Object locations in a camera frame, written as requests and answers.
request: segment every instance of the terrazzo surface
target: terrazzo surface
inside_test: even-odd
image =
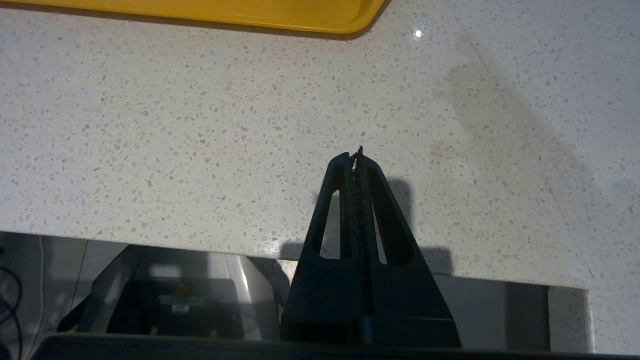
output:
[[[0,230],[296,259],[363,145],[432,271],[589,290],[586,341],[640,354],[638,18],[393,0],[336,40],[0,8]]]

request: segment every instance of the black plastic part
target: black plastic part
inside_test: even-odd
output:
[[[325,259],[320,249],[335,191],[340,259]],[[374,213],[386,265],[379,260]],[[362,148],[329,164],[280,334],[283,341],[461,347],[453,316],[384,173]]]
[[[84,298],[78,306],[60,320],[58,323],[58,333],[71,331],[80,323],[80,319],[82,319],[87,303],[89,303],[89,297]]]
[[[33,360],[176,360],[176,359],[439,359],[439,360],[639,359],[593,354],[470,352],[460,349],[345,347],[298,343],[216,341],[161,336],[58,335],[45,339]]]

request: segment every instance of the wire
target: wire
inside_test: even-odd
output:
[[[20,327],[20,320],[18,320],[18,316],[15,314],[15,310],[11,307],[9,303],[4,300],[0,300],[0,305],[9,310],[9,316],[7,318],[13,318],[15,320],[15,328],[18,330],[18,360],[22,359],[22,346],[24,345],[22,342],[22,328]]]
[[[20,306],[20,303],[22,302],[22,281],[20,281],[20,278],[18,277],[18,275],[15,274],[15,272],[12,272],[11,270],[9,270],[7,268],[0,267],[0,271],[3,271],[5,273],[7,273],[9,276],[13,277],[13,279],[16,282],[16,284],[18,284],[18,299],[15,301],[15,305],[11,306],[6,301],[3,301],[3,307],[6,307],[8,309],[12,309],[14,312],[18,311],[18,307]],[[5,316],[2,320],[0,320],[0,325],[2,325],[4,323],[6,323],[7,321],[9,321],[10,318],[11,318],[11,312],[9,312],[9,315]]]
[[[20,278],[15,274],[15,272],[12,272],[7,268],[0,267],[0,271],[13,277],[16,284],[18,285],[18,299],[15,301],[14,306],[11,306],[11,304],[9,304],[8,302],[0,299],[0,309],[2,310],[2,312],[4,312],[4,310],[9,311],[9,315],[0,320],[0,325],[6,323],[10,318],[13,318],[13,320],[15,321],[15,328],[18,332],[18,360],[21,360],[24,340],[22,339],[22,327],[20,326],[20,320],[18,320],[16,312],[18,311],[18,307],[20,307],[20,303],[22,302],[22,281],[20,281]]]
[[[40,321],[38,321],[38,329],[31,337],[31,343],[29,344],[29,350],[27,351],[27,360],[31,357],[33,344],[36,342],[36,338],[40,334],[42,322],[44,321],[44,241],[42,241],[42,236],[38,236],[38,238],[40,239]]]

